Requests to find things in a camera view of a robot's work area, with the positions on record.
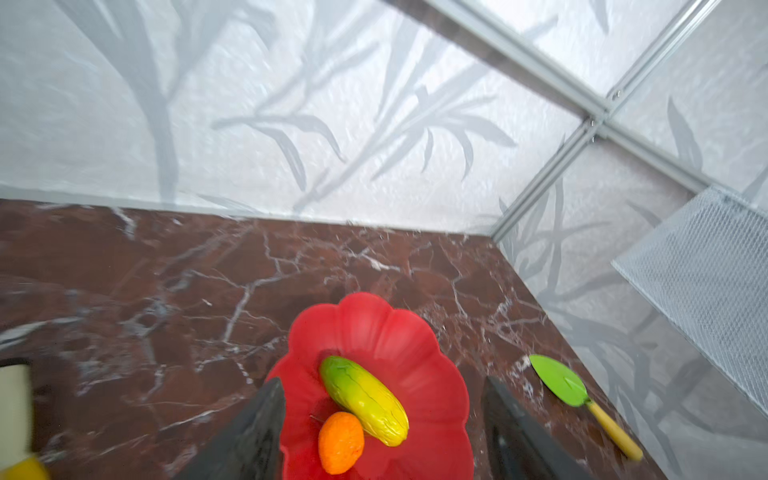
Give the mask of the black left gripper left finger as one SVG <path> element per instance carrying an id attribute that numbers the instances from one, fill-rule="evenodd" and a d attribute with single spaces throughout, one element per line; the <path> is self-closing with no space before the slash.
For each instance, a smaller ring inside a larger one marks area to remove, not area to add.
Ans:
<path id="1" fill-rule="evenodd" d="M 284 389 L 281 380 L 273 378 L 175 477 L 273 479 L 285 416 Z"/>

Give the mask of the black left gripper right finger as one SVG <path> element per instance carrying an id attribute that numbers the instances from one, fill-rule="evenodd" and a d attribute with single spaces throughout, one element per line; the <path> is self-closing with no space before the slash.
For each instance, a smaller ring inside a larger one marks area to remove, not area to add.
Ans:
<path id="1" fill-rule="evenodd" d="M 484 381 L 482 410 L 495 479 L 592 479 L 495 377 Z"/>

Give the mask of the orange fake tangerine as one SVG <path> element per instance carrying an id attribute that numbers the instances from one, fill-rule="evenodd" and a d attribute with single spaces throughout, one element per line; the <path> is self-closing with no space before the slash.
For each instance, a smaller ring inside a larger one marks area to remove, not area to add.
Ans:
<path id="1" fill-rule="evenodd" d="M 350 470 L 362 456 L 364 447 L 362 424 L 351 413 L 334 413 L 319 431 L 318 454 L 323 469 L 330 475 Z"/>

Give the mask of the green yellow fake mango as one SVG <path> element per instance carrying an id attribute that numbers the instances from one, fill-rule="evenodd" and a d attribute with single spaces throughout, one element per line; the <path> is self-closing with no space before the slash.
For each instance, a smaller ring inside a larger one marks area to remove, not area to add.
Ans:
<path id="1" fill-rule="evenodd" d="M 366 433 L 387 447 L 398 447 L 407 439 L 410 422 L 403 405 L 358 363 L 329 356 L 321 362 L 319 374 L 330 398 L 355 415 Z"/>

